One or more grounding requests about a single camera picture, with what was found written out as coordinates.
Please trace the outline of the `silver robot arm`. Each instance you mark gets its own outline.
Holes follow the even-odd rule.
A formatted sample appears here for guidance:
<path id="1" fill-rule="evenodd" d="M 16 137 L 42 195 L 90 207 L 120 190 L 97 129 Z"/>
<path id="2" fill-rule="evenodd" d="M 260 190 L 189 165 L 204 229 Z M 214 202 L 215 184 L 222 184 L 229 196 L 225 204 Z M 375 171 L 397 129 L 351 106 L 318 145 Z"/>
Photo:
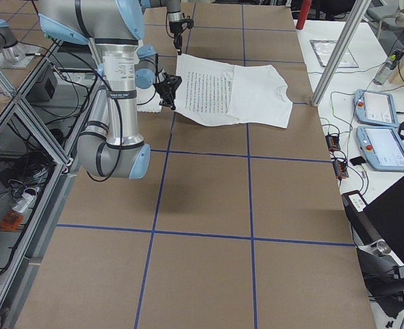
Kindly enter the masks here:
<path id="1" fill-rule="evenodd" d="M 145 7 L 166 8 L 166 20 L 168 25 L 168 36 L 173 39 L 173 44 L 177 54 L 182 54 L 182 34 L 186 29 L 192 29 L 194 21 L 188 16 L 185 17 L 181 11 L 180 0 L 149 0 Z"/>
<path id="2" fill-rule="evenodd" d="M 143 178 L 151 148 L 138 130 L 137 91 L 154 87 L 159 104 L 175 108 L 181 78 L 168 74 L 151 45 L 144 45 L 144 10 L 166 8 L 176 50 L 193 20 L 180 1 L 41 1 L 42 31 L 58 40 L 97 48 L 103 71 L 89 120 L 77 140 L 77 155 L 96 182 Z"/>

